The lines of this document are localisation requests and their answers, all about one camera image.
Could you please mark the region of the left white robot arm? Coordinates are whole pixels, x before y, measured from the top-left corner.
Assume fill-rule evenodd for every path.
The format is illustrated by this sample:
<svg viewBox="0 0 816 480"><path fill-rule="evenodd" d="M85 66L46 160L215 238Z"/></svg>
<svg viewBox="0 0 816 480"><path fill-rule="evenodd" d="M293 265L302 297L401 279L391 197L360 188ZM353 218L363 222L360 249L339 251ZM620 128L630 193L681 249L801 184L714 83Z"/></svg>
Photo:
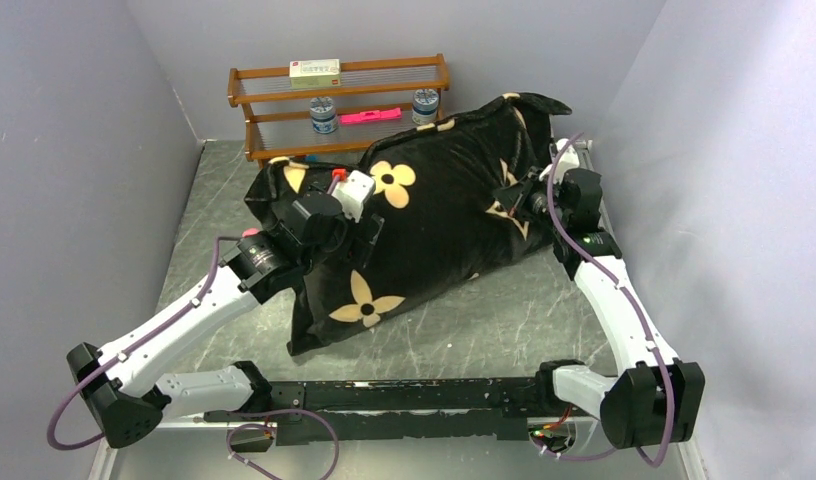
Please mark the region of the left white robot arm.
<svg viewBox="0 0 816 480"><path fill-rule="evenodd" d="M208 273L190 291L144 324L101 347L82 343L67 355L81 396L101 438L123 448L162 421L212 411L256 420L273 405L272 386L250 361L212 372L171 374L175 360L200 339L267 303L301 290L313 267L372 247L382 226L364 212L374 180L352 175L327 190L312 189L270 208L272 225L213 247Z"/></svg>

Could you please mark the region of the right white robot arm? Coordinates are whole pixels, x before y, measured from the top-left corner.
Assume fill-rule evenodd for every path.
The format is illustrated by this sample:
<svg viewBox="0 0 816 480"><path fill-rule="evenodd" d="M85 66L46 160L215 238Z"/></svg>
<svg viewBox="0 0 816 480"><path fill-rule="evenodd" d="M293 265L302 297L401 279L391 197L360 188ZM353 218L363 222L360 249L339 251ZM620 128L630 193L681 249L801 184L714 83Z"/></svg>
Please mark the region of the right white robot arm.
<svg viewBox="0 0 816 480"><path fill-rule="evenodd" d="M583 168L558 180L532 170L494 193L491 213L550 233L555 257L591 305L617 370L608 377L579 361L546 362L536 373L534 402L548 415L570 405L592 416L616 450L666 450L691 439L705 376L653 324L603 225L601 204L601 177Z"/></svg>

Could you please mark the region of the black floral pillowcase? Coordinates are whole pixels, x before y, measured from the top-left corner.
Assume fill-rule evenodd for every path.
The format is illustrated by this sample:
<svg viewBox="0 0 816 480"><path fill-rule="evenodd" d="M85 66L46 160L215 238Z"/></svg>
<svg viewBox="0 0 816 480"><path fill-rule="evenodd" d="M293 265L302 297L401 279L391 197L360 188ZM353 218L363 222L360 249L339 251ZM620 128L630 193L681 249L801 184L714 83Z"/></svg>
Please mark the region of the black floral pillowcase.
<svg viewBox="0 0 816 480"><path fill-rule="evenodd" d="M447 290L549 246L545 220L504 207L499 189L544 169L552 120L571 108L528 92L374 142L357 170L375 183L364 206L383 225L365 264L340 250L294 291L292 356L346 340Z"/></svg>

